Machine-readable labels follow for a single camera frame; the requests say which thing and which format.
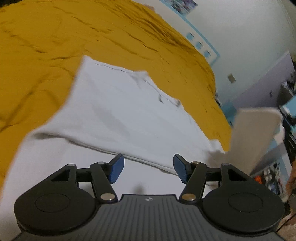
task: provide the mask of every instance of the yellow bedsheet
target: yellow bedsheet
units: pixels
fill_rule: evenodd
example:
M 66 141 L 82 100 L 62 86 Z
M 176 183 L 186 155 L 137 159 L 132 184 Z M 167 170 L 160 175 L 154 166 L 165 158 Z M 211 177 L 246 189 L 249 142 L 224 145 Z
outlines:
M 152 10 L 130 0 L 23 0 L 0 8 L 0 187 L 24 136 L 64 103 L 82 55 L 148 71 L 228 149 L 210 66 Z

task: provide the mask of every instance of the white wall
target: white wall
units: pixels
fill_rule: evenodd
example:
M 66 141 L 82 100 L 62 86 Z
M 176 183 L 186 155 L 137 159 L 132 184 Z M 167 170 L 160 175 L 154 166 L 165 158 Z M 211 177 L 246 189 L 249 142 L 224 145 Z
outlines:
M 137 1 L 153 6 L 183 34 L 184 20 L 160 0 Z M 295 31 L 280 0 L 196 0 L 196 3 L 198 6 L 187 19 L 221 56 L 212 69 L 223 103 L 259 80 L 287 50 L 296 53 Z M 236 79 L 234 84 L 227 78 L 230 73 Z
M 290 20 L 294 26 L 294 29 L 296 29 L 296 6 L 293 3 L 291 3 L 290 0 L 282 0 L 282 2 L 288 12 Z

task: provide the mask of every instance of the yellow blanket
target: yellow blanket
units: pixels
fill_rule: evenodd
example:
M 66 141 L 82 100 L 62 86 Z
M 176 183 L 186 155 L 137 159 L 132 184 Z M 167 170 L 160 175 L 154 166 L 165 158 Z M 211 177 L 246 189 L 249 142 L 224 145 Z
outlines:
M 0 8 L 0 187 L 24 136 L 66 100 L 82 55 L 148 71 L 228 149 L 210 66 L 152 10 L 130 0 L 23 0 Z

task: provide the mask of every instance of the white cloth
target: white cloth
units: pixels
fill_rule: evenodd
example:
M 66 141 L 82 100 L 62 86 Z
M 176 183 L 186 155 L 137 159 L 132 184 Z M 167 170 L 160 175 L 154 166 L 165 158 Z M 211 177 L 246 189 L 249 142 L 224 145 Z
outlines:
M 106 153 L 122 153 L 170 173 L 175 173 L 176 153 L 207 163 L 210 152 L 223 151 L 217 140 L 208 140 L 179 100 L 156 87 L 147 72 L 87 56 L 65 106 L 29 138 L 43 133 Z
M 85 56 L 65 105 L 18 150 L 2 193 L 0 239 L 19 233 L 13 214 L 17 197 L 68 163 L 89 167 L 122 153 L 132 161 L 125 160 L 113 185 L 119 198 L 122 193 L 178 196 L 184 185 L 161 171 L 175 174 L 173 155 L 210 166 L 212 153 L 222 152 L 220 143 L 208 140 L 180 101 L 158 89 L 146 72 Z

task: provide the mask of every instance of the poster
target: poster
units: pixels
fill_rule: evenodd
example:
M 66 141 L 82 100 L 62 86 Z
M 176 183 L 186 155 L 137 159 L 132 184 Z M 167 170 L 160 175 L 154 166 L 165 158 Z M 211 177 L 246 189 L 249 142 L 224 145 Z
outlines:
M 166 3 L 171 5 L 175 10 L 177 10 L 183 16 L 190 13 L 196 6 L 197 3 L 193 0 L 164 0 Z

